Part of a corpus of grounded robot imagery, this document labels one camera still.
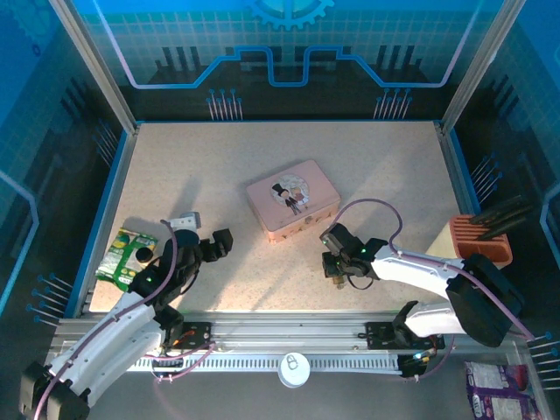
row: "knife block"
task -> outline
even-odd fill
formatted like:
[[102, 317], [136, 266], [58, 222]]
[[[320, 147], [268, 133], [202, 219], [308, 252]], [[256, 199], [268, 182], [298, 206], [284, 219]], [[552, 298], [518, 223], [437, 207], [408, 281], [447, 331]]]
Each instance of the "knife block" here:
[[441, 230], [426, 254], [443, 258], [468, 258], [472, 254], [482, 254], [502, 269], [511, 264], [514, 256], [509, 246], [508, 236], [501, 234], [490, 241], [477, 241], [488, 231], [480, 225], [472, 225], [471, 214], [452, 217]]

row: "plastic package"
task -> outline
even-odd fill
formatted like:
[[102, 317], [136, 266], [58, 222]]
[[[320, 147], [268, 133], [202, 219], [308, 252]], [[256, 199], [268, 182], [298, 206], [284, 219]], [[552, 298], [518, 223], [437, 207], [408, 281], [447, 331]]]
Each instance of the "plastic package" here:
[[527, 365], [466, 362], [466, 390], [478, 420], [542, 420]]
[[120, 290], [127, 291], [137, 272], [149, 263], [139, 262], [137, 251], [141, 248], [153, 251], [156, 245], [158, 240], [153, 236], [131, 232], [121, 227], [95, 271], [95, 276], [100, 280], [113, 282]]

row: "cartoon illustration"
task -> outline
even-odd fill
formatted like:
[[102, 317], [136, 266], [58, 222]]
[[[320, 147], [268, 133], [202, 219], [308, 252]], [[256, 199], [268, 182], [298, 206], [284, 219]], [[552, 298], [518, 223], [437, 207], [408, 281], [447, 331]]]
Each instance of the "cartoon illustration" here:
[[302, 206], [307, 201], [309, 201], [309, 199], [302, 194], [301, 188], [299, 186], [295, 186], [295, 187], [291, 188], [290, 191], [291, 191], [291, 196], [294, 199], [296, 199], [297, 203], [300, 206]]
[[272, 189], [276, 191], [278, 197], [282, 197], [287, 207], [291, 208], [291, 211], [294, 212], [294, 216], [301, 213], [301, 210], [298, 207], [298, 202], [290, 196], [290, 192], [283, 188], [280, 184], [274, 184]]
[[299, 206], [304, 206], [305, 210], [308, 209], [306, 203], [310, 199], [309, 186], [298, 175], [288, 173], [278, 178], [270, 188], [270, 194], [280, 206], [291, 208], [294, 215], [302, 213]]

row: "pink tin box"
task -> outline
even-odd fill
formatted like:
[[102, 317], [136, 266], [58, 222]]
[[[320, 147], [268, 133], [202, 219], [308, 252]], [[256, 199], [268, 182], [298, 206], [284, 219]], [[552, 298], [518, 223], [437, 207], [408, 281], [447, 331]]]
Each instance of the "pink tin box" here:
[[339, 194], [314, 160], [255, 182], [247, 193], [270, 243], [334, 216], [340, 204]]

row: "green snack package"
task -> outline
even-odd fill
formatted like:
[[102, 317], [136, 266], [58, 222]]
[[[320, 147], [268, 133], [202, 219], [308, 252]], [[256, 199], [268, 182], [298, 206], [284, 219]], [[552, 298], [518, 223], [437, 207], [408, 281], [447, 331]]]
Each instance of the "green snack package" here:
[[158, 240], [147, 234], [131, 232], [120, 228], [115, 240], [103, 257], [95, 276], [99, 280], [115, 283], [122, 291], [129, 289], [134, 276], [141, 271], [147, 263], [137, 260], [136, 253], [140, 248], [156, 248]]

